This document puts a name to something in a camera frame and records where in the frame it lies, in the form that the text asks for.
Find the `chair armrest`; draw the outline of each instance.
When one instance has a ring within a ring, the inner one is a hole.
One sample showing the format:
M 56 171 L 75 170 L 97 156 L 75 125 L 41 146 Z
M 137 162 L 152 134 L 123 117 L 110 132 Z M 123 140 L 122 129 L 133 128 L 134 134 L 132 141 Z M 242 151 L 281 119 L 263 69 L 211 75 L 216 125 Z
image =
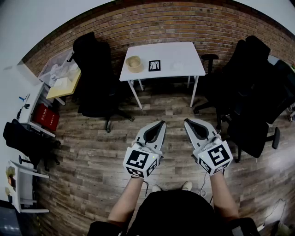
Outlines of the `chair armrest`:
M 215 60 L 218 59 L 218 55 L 216 54 L 205 54 L 205 55 L 201 55 L 201 58 L 206 61 L 206 60 Z
M 109 96 L 113 96 L 116 94 L 117 86 L 110 87 Z
M 278 127 L 276 127 L 274 138 L 273 138 L 273 141 L 272 141 L 272 148 L 273 149 L 277 149 L 278 143 L 280 142 L 280 136 L 281 136 L 281 131 L 280 131 L 280 129 Z
M 251 88 L 244 88 L 244 89 L 240 89 L 238 91 L 239 95 L 242 97 L 248 97 L 252 94 L 252 89 Z
M 223 117 L 221 118 L 221 120 L 222 120 L 222 121 L 226 121 L 228 124 L 231 123 L 231 120 L 228 119 L 226 116 L 223 116 Z

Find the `white sneaker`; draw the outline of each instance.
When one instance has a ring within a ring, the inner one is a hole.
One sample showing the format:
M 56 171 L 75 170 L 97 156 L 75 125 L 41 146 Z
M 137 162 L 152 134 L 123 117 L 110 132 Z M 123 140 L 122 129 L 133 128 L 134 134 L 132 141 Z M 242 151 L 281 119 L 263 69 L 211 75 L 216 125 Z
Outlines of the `white sneaker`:
M 190 181 L 185 182 L 185 184 L 183 185 L 183 188 L 181 190 L 186 190 L 186 191 L 190 191 L 193 188 L 193 183 Z
M 158 185 L 154 185 L 152 187 L 152 193 L 154 193 L 154 192 L 160 192 L 160 191 L 162 191 L 162 189 Z

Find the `black chair backrest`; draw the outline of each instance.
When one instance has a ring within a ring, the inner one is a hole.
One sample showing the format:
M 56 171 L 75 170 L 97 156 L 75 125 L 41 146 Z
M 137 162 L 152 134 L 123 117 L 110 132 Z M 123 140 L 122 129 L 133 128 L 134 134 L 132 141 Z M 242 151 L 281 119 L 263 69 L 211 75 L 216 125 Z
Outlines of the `black chair backrest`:
M 75 40 L 73 58 L 82 72 L 82 100 L 108 95 L 114 84 L 111 50 L 106 42 L 98 42 L 94 33 L 85 34 Z
M 49 146 L 45 138 L 25 129 L 16 119 L 6 123 L 3 137 L 7 146 L 29 157 L 33 165 L 38 165 L 40 158 L 49 154 Z
M 295 73 L 288 64 L 279 60 L 268 64 L 265 77 L 256 83 L 253 95 L 243 112 L 272 124 L 295 102 Z
M 222 72 L 231 90 L 251 88 L 261 80 L 267 66 L 270 48 L 251 35 L 237 43 L 234 54 Z
M 212 72 L 212 66 L 213 66 L 213 60 L 217 60 L 219 58 L 218 55 L 216 54 L 204 54 L 201 55 L 201 58 L 203 59 L 203 61 L 208 60 L 208 75 L 211 74 Z

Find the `cable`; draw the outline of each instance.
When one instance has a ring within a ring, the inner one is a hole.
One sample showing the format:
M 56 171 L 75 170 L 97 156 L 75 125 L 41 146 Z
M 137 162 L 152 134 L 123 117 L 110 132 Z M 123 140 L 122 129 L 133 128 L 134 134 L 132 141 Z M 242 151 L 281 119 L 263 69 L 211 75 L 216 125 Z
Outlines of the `cable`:
M 40 221 L 39 221 L 39 215 L 38 215 L 38 213 L 37 213 L 37 222 L 38 222 L 38 225 L 39 225 L 39 230 L 40 230 L 41 236 L 43 236 L 43 232 L 42 232 L 41 224 L 40 224 Z
M 212 197 L 211 197 L 211 200 L 210 200 L 210 202 L 209 202 L 209 205 L 211 205 L 211 201 L 212 201 L 212 199 L 213 199 L 213 195 L 212 195 Z
M 285 210 L 285 207 L 286 207 L 286 201 L 284 201 L 282 198 L 280 198 L 279 200 L 276 201 L 275 206 L 273 207 L 272 212 L 271 212 L 267 217 L 269 217 L 271 214 L 273 214 L 273 212 L 274 212 L 275 209 L 277 208 L 278 203 L 279 203 L 280 200 L 282 200 L 283 202 L 285 202 L 285 205 L 284 205 L 284 208 L 283 208 L 283 212 L 282 212 L 282 215 L 281 215 L 279 221 L 281 220 L 281 218 L 282 218 L 282 216 L 283 216 L 283 213 L 284 213 L 284 210 Z
M 287 110 L 289 111 L 289 112 L 293 112 L 293 110 L 292 110 L 292 105 L 291 106 L 289 106 L 289 107 L 287 107 Z
M 140 147 L 141 147 L 141 150 L 142 151 L 145 151 L 145 150 L 143 150 L 144 148 L 147 148 L 147 149 L 149 149 L 149 153 L 151 153 L 151 152 L 153 152 L 148 146 L 146 146 L 145 144 L 143 144 L 143 143 L 141 143 L 141 142 L 138 142 L 138 141 L 136 141 L 136 140 L 133 140 L 132 142 L 131 142 L 131 146 L 133 146 L 133 144 L 135 144 L 135 143 L 137 143 Z
M 144 200 L 146 199 L 147 193 L 148 193 L 148 182 L 144 181 L 147 185 L 147 190 L 146 190 L 146 194 L 144 195 Z
M 220 131 L 219 131 L 218 135 L 220 134 L 221 130 L 222 130 L 222 120 L 220 122 Z
M 207 180 L 209 179 L 209 178 L 206 179 L 206 175 L 207 175 L 207 173 L 208 173 L 208 172 L 206 172 L 206 174 L 205 174 L 205 176 L 204 176 L 204 183 L 203 183 L 203 186 L 202 186 L 201 190 L 200 190 L 199 193 L 198 193 L 198 195 L 200 195 L 201 197 L 206 197 L 206 196 L 207 196 L 207 192 L 206 192 L 206 190 L 203 190 L 203 188 L 204 188 L 204 186 L 205 186 Z

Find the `white desk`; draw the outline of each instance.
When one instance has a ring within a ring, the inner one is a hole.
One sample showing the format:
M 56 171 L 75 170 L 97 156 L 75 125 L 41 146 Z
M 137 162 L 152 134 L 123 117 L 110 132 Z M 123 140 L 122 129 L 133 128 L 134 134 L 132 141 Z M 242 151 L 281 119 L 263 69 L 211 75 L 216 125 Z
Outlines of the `white desk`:
M 34 108 L 35 108 L 37 101 L 38 101 L 38 99 L 42 93 L 42 90 L 44 89 L 45 86 L 46 85 L 44 84 L 44 82 L 42 82 L 42 83 L 33 87 L 33 89 L 30 91 L 30 95 L 29 95 L 28 99 L 24 102 L 24 104 L 25 103 L 29 104 L 29 108 L 28 109 L 22 108 L 22 112 L 20 113 L 18 121 L 21 124 L 29 124 L 29 125 L 33 126 L 34 128 L 36 128 L 37 130 L 40 130 L 45 134 L 55 137 L 55 134 L 43 129 L 39 124 L 36 124 L 31 121 Z
M 10 195 L 12 196 L 12 205 L 14 205 L 15 209 L 19 213 L 22 213 L 22 212 L 25 212 L 25 213 L 47 213 L 47 212 L 49 212 L 49 210 L 47 210 L 47 209 L 21 208 L 21 204 L 32 205 L 33 203 L 36 203 L 36 201 L 32 200 L 32 199 L 22 199 L 20 197 L 21 196 L 21 188 L 23 188 L 23 186 L 20 185 L 20 183 L 21 183 L 20 175 L 21 175 L 21 173 L 23 173 L 23 174 L 35 175 L 35 176 L 39 176 L 39 177 L 43 177 L 43 178 L 49 178 L 49 176 L 38 174 L 37 170 L 22 166 L 22 165 L 17 164 L 13 161 L 9 161 L 8 166 L 11 166 L 15 169 L 15 176 L 13 177 L 13 179 L 15 179 L 15 191 L 12 186 L 10 186 L 10 185 L 8 186 L 8 188 L 10 190 Z
M 190 76 L 194 76 L 195 84 L 190 106 L 193 105 L 199 76 L 204 76 L 205 71 L 192 42 L 156 43 L 130 47 L 127 50 L 125 61 L 131 56 L 138 56 L 141 59 L 143 71 L 139 73 L 132 73 L 128 70 L 126 63 L 124 62 L 120 75 L 120 81 L 128 81 L 128 84 L 130 85 L 130 88 L 141 109 L 142 105 L 140 104 L 137 94 L 133 88 L 134 80 L 139 81 L 141 89 L 143 90 L 142 83 L 140 81 L 141 79 L 160 77 L 188 76 L 189 87 L 189 78 Z M 152 60 L 161 61 L 160 71 L 148 71 L 149 61 Z M 175 69 L 173 66 L 175 63 L 181 64 L 182 66 Z

